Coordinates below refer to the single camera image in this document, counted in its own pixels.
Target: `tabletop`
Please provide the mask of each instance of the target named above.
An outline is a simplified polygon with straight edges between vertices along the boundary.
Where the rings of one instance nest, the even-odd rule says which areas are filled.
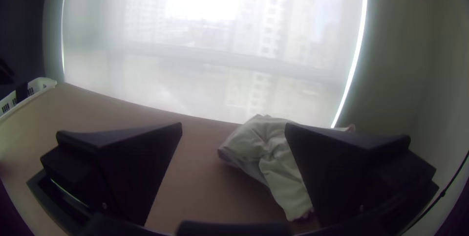
[[[175,122],[182,123],[183,135],[148,216],[147,228],[172,234],[182,220],[286,221],[283,210],[266,187],[217,158],[217,148],[237,124],[144,107],[70,84],[45,92],[0,124],[0,177],[35,235],[65,235],[26,185],[42,169],[39,158],[57,146],[56,132]],[[319,227],[316,220],[291,226],[295,233]]]

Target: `white wall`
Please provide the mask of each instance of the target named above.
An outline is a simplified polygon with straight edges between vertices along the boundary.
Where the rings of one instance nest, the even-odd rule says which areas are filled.
[[[58,82],[64,81],[62,65],[62,2],[44,0],[43,13],[43,56],[45,75]]]
[[[368,0],[362,51],[338,126],[410,132],[433,48],[434,0]]]
[[[441,191],[469,150],[469,0],[437,0],[437,11],[436,62],[412,127],[410,149],[436,167],[433,180]],[[433,235],[438,230],[468,179],[468,165],[406,235]]]

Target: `light strip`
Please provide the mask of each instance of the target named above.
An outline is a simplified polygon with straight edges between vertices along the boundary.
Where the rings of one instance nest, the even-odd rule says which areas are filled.
[[[60,15],[60,46],[62,50],[62,72],[65,75],[65,61],[64,61],[64,7],[65,0],[62,0],[62,15]]]
[[[368,6],[368,0],[363,0],[362,4],[362,19],[360,20],[360,28],[358,31],[358,40],[357,40],[357,47],[355,48],[355,55],[353,56],[352,67],[350,68],[350,73],[348,74],[347,84],[345,85],[345,90],[343,92],[342,100],[339,105],[339,109],[337,109],[336,116],[332,121],[331,128],[336,126],[337,120],[342,112],[343,104],[347,99],[348,91],[350,89],[350,85],[352,84],[353,75],[355,73],[355,69],[357,68],[358,57],[360,56],[360,50],[362,48],[362,41],[363,41],[363,33],[365,30],[365,22],[366,22],[366,8]]]

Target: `window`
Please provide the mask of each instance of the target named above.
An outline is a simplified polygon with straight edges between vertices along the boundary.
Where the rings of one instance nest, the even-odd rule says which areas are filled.
[[[66,82],[234,123],[249,119],[254,97],[268,100],[256,100],[256,113],[331,126],[350,87],[366,15],[366,0],[96,1],[64,0]],[[303,11],[308,7],[314,9]],[[325,53],[339,51],[354,53]],[[288,97],[291,84],[317,97]],[[233,107],[227,100],[240,101]]]

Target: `black strap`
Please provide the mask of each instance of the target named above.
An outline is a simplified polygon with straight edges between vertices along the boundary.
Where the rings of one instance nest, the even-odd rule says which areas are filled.
[[[16,88],[16,103],[20,103],[28,97],[28,83],[23,83]]]

